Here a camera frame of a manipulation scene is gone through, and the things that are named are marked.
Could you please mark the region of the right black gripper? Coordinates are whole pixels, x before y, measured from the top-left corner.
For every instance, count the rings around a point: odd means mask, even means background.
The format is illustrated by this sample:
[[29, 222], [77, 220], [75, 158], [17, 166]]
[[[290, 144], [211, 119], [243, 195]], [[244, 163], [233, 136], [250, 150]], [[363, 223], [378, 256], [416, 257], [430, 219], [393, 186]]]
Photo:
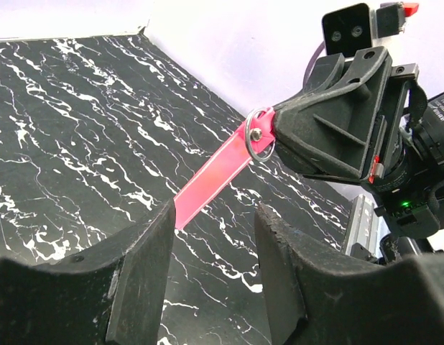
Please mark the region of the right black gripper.
[[[391, 75], [385, 47], [317, 59], [303, 89], [274, 106], [275, 151], [307, 178], [360, 184], [381, 151], [387, 120], [379, 110]], [[444, 189], [444, 92], [427, 99], [416, 64], [394, 68], [385, 92], [389, 144], [372, 194], [434, 194]]]

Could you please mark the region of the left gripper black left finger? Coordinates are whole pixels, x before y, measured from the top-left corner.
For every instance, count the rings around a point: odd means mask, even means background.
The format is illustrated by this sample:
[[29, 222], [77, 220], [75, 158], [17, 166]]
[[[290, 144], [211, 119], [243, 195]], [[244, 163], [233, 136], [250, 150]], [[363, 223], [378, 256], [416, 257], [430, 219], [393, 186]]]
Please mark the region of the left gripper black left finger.
[[156, 344], [174, 230], [168, 201], [55, 264], [0, 257], [0, 344]]

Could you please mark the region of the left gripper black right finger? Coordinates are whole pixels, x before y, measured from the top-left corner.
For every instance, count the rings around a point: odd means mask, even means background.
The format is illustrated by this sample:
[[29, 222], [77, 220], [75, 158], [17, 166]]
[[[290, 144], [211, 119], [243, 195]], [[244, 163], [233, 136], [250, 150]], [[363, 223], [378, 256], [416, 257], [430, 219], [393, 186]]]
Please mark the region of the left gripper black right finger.
[[444, 254], [372, 264], [265, 205], [254, 231], [273, 344], [444, 344]]

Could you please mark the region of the pink strap keyring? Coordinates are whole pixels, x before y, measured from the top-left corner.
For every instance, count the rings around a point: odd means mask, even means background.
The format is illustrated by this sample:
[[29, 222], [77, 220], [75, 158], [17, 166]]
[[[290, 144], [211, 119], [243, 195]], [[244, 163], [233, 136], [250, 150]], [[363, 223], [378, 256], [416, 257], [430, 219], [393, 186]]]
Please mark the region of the pink strap keyring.
[[251, 111], [174, 197], [177, 230], [182, 230], [251, 161], [266, 162], [272, 156], [274, 115], [272, 107]]

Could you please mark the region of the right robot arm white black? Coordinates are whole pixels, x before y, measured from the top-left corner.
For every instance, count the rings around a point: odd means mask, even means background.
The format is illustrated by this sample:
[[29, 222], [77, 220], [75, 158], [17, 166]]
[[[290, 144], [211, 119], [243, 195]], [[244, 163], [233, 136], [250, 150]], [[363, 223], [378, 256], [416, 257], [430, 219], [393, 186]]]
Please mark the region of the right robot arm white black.
[[275, 106], [276, 151], [306, 178], [372, 194], [389, 234], [380, 247], [431, 251], [444, 229], [444, 91], [428, 98], [415, 64], [384, 47], [318, 57], [299, 93]]

